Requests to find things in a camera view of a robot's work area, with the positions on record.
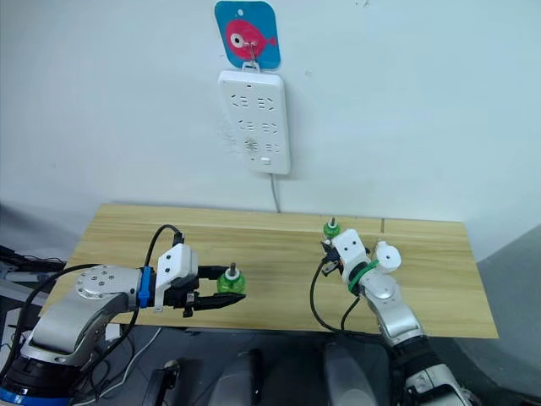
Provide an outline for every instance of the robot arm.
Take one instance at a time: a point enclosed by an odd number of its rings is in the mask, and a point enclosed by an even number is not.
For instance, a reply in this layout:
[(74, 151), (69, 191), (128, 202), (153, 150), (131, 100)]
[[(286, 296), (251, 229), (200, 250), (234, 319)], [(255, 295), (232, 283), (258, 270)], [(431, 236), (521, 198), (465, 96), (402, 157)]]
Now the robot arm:
[(218, 279), (226, 266), (199, 266), (197, 254), (178, 241), (150, 266), (130, 269), (100, 265), (85, 269), (74, 287), (52, 304), (38, 321), (3, 377), (0, 398), (17, 404), (28, 399), (63, 399), (68, 404), (73, 386), (91, 359), (96, 342), (116, 315), (146, 307), (194, 310), (232, 305), (244, 294), (217, 293), (200, 297), (201, 278)]
[(349, 291), (366, 297), (381, 335), (402, 368), (405, 393), (415, 403), (469, 405), (449, 368), (429, 345), (412, 309), (404, 302), (395, 278), (387, 273), (402, 263), (395, 247), (379, 242), (370, 260), (358, 233), (348, 229), (324, 244), (331, 261), (324, 274), (338, 268)]

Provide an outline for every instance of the green rubber band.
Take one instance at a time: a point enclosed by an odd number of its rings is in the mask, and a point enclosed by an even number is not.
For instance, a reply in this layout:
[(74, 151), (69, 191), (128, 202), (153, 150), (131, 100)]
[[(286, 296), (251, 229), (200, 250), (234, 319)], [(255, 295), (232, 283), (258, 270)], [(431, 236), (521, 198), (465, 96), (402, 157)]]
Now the green rubber band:
[(353, 288), (355, 288), (355, 285), (359, 281), (361, 277), (363, 277), (366, 272), (376, 268), (380, 262), (378, 260), (373, 260), (370, 262), (367, 266), (365, 266), (361, 272), (359, 272), (357, 275), (355, 275), (355, 278), (347, 285), (347, 290), (349, 290), (351, 293), (353, 293)]

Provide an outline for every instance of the wooden table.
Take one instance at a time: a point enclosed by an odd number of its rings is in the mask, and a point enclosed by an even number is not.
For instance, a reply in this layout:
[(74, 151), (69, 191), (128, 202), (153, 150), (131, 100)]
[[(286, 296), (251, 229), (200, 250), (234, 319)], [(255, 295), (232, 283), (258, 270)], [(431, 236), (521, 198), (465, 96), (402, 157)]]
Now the wooden table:
[[(138, 324), (207, 326), (271, 330), (323, 330), (309, 308), (309, 285), (320, 262), (321, 229), (328, 217), (246, 211), (218, 211), (151, 206), (103, 205), (90, 223), (69, 265), (99, 262), (142, 266), (148, 243), (163, 223), (178, 226), (186, 244), (199, 254), (201, 265), (236, 261), (247, 278), (247, 298), (221, 310), (181, 310), (139, 313)], [(392, 276), (402, 287), (426, 332), (431, 336), (498, 337), (483, 283), (472, 257), (466, 230), (459, 222), (422, 222), (380, 218), (339, 217), (342, 229), (355, 228), (367, 247), (378, 239), (395, 245), (402, 266)], [(150, 263), (167, 250), (165, 232)], [(62, 277), (47, 304), (59, 300), (74, 285), (75, 275)], [(201, 293), (216, 291), (202, 282)], [(338, 272), (321, 277), (315, 301), (322, 317), (339, 326), (354, 297)], [(126, 322), (129, 314), (117, 317)], [(365, 301), (349, 316), (347, 328), (377, 332)]]

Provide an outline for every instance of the cable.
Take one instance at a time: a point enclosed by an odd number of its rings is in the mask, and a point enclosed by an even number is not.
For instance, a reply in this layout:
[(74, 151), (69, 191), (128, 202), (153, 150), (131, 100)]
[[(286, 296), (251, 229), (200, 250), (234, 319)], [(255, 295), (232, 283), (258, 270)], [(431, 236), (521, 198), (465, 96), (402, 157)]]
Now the cable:
[(6, 373), (8, 372), (9, 368), (11, 367), (12, 363), (15, 361), (15, 358), (19, 355), (20, 351), (20, 338), (23, 333), (23, 328), (26, 321), (26, 316), (28, 314), (28, 311), (30, 307), (32, 306), (32, 300), (37, 296), (37, 294), (43, 290), (45, 286), (47, 286), (49, 283), (56, 281), (59, 277), (62, 275), (65, 275), (70, 272), (78, 271), (81, 269), (91, 268), (93, 266), (96, 266), (97, 264), (83, 264), (83, 265), (77, 265), (77, 266), (70, 266), (68, 268), (65, 268), (59, 272), (54, 273), (47, 279), (43, 280), (39, 285), (34, 288), (34, 290), (28, 295), (28, 298), (26, 298), (25, 303), (23, 304), (23, 307), (20, 310), (19, 313), (19, 319), (17, 320), (17, 326), (15, 327), (15, 333), (14, 333), (14, 340), (11, 347), (11, 351), (9, 351), (8, 359), (6, 359), (6, 363), (2, 368), (2, 371), (0, 372), (0, 379), (4, 378), (6, 376)]
[(129, 337), (129, 336), (126, 336), (126, 338), (128, 339), (128, 342), (129, 342), (129, 346), (131, 348), (131, 355), (129, 356), (129, 360), (128, 360), (128, 363), (126, 364), (126, 366), (124, 366), (113, 378), (111, 379), (106, 379), (104, 380), (104, 382), (102, 383), (101, 387), (100, 387), (100, 392), (101, 391), (105, 391), (109, 385), (111, 385), (113, 382), (115, 382), (120, 376), (122, 376), (122, 374), (128, 369), (128, 365), (129, 363), (132, 361), (132, 359), (134, 359), (134, 356), (135, 356), (135, 346), (134, 346), (134, 342), (132, 341), (132, 339)]
[(318, 276), (321, 273), (321, 269), (323, 268), (323, 265), (326, 263), (326, 260), (322, 260), (320, 265), (318, 266), (317, 271), (314, 274), (314, 278), (312, 279), (312, 283), (310, 284), (310, 309), (312, 310), (312, 314), (315, 317), (315, 320), (324, 328), (327, 330), (330, 330), (332, 332), (337, 332), (340, 334), (351, 334), (356, 337), (362, 337), (365, 339), (367, 343), (376, 343), (376, 344), (382, 344), (381, 336), (379, 334), (370, 334), (367, 332), (355, 332), (353, 330), (341, 330), (336, 327), (333, 327), (329, 324), (327, 324), (319, 315), (317, 309), (315, 309), (315, 303), (314, 303), (314, 291), (315, 291), (315, 284), (317, 283)]
[[(117, 389), (118, 387), (122, 386), (124, 384), (124, 382), (126, 382), (126, 379), (128, 378), (128, 373), (129, 373), (129, 369), (131, 368), (131, 366), (134, 364), (135, 360), (142, 354), (144, 353), (144, 351), (154, 342), (154, 340), (156, 340), (156, 338), (158, 337), (158, 334), (160, 334), (161, 332), (161, 327), (158, 328), (156, 330), (156, 332), (154, 333), (154, 336), (152, 336), (152, 338), (150, 339), (150, 341), (145, 344), (145, 346), (140, 349), (137, 354), (134, 355), (134, 357), (132, 358), (131, 361), (129, 361), (129, 364), (128, 364), (128, 367), (126, 368), (126, 371), (124, 372), (124, 376), (123, 376), (123, 379), (118, 383), (116, 384), (115, 386), (113, 387), (110, 387), (109, 389), (107, 389), (106, 391), (104, 391), (103, 393), (100, 394), (99, 398), (103, 398), (105, 395), (107, 395), (110, 391), (113, 391), (115, 389)], [(87, 404), (93, 404), (96, 400), (95, 399), (91, 399), (89, 401), (86, 401), (86, 402), (82, 402), (82, 403), (75, 403), (73, 406), (86, 406)]]
[(91, 393), (94, 393), (94, 399), (96, 400), (96, 403), (98, 403), (98, 400), (100, 398), (100, 388), (101, 388), (101, 385), (103, 384), (103, 382), (105, 382), (105, 380), (107, 379), (107, 375), (109, 375), (109, 372), (111, 371), (111, 364), (109, 363), (109, 361), (107, 361), (106, 359), (103, 361), (103, 363), (105, 364), (107, 370), (105, 372), (105, 374), (103, 374), (103, 377), (98, 381), (98, 383), (94, 383), (94, 371), (96, 369), (94, 369), (92, 371), (92, 373), (90, 374), (90, 390), (88, 391), (88, 393), (85, 395), (85, 398), (91, 394)]
[(340, 321), (340, 329), (341, 330), (345, 330), (345, 325), (346, 325), (346, 319), (347, 317), (349, 316), (349, 314), (352, 312), (353, 309), (355, 309), (355, 306), (358, 304), (358, 302), (361, 301), (361, 298), (357, 297), (353, 303), (351, 304), (351, 306), (349, 306), (346, 310), (346, 313), (344, 313), (344, 315), (342, 316), (342, 320)]
[[(178, 228), (176, 228), (175, 226), (171, 225), (171, 224), (163, 224), (162, 226), (160, 226), (156, 232), (154, 233), (154, 235), (152, 236), (152, 240), (150, 241), (150, 244), (149, 244), (149, 248), (148, 250), (146, 251), (146, 257), (145, 257), (145, 266), (148, 266), (150, 264), (150, 258), (152, 257), (152, 252), (154, 251), (154, 246), (156, 245), (156, 241), (158, 240), (158, 238), (160, 237), (160, 234), (163, 230), (165, 230), (166, 228), (169, 228), (170, 230), (172, 230), (175, 235), (173, 237), (173, 245), (179, 243), (179, 242), (183, 242), (183, 234), (180, 232), (180, 230)], [(85, 370), (83, 370), (83, 372), (81, 373), (81, 375), (79, 376), (79, 378), (77, 379), (77, 381), (74, 383), (73, 387), (77, 387), (77, 385), (79, 385), (86, 376), (88, 376), (89, 373), (92, 372), (92, 370), (94, 370), (94, 368), (97, 367), (98, 364), (100, 364), (112, 351), (115, 350), (116, 347), (118, 347), (120, 345), (120, 343), (122, 341), (124, 341), (126, 339), (126, 337), (128, 336), (129, 332), (131, 332), (132, 328), (134, 328), (134, 325), (135, 325), (135, 322), (137, 321), (137, 316), (139, 315), (139, 307), (137, 309), (134, 310), (134, 313), (132, 314), (132, 318), (131, 320), (129, 321), (129, 324), (128, 324), (128, 327), (126, 328), (126, 330), (124, 330), (122, 336), (120, 336), (118, 338), (117, 341), (115, 341), (111, 347), (109, 347), (100, 357), (98, 357), (94, 362), (92, 362)]]
[(32, 260), (34, 261), (51, 261), (51, 262), (58, 262), (58, 263), (61, 263), (61, 264), (65, 264), (66, 261), (64, 260), (61, 260), (60, 258), (58, 258), (57, 256), (52, 256), (50, 258), (40, 258), (39, 256), (34, 256), (34, 255), (23, 255), (23, 257), (25, 259), (27, 258), (31, 258)]
[(175, 238), (177, 236), (180, 236), (180, 239), (182, 239), (183, 234), (180, 232), (178, 228), (176, 228), (175, 226), (172, 226), (171, 224), (164, 224), (163, 226), (158, 228), (156, 232), (154, 233), (154, 236), (152, 236), (152, 240), (150, 241), (150, 244), (149, 244), (149, 249), (146, 251), (145, 266), (148, 266), (150, 264), (150, 257), (152, 256), (154, 245), (156, 244), (158, 237), (160, 237), (161, 232), (165, 230), (166, 228), (169, 228), (175, 233)]
[(276, 213), (281, 213), (280, 204), (278, 203), (278, 197), (276, 195), (274, 173), (270, 174), (270, 189), (272, 190), (272, 199), (274, 199), (274, 207), (276, 208)]

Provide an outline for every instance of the blue sticker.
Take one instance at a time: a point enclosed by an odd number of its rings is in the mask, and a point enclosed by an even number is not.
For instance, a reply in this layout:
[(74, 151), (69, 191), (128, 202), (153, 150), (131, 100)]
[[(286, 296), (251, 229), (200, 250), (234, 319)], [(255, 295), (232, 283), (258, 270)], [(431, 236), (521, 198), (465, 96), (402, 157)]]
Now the blue sticker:
[(280, 48), (276, 17), (265, 2), (218, 2), (214, 14), (227, 58), (237, 68), (254, 56), (262, 69), (276, 69)]

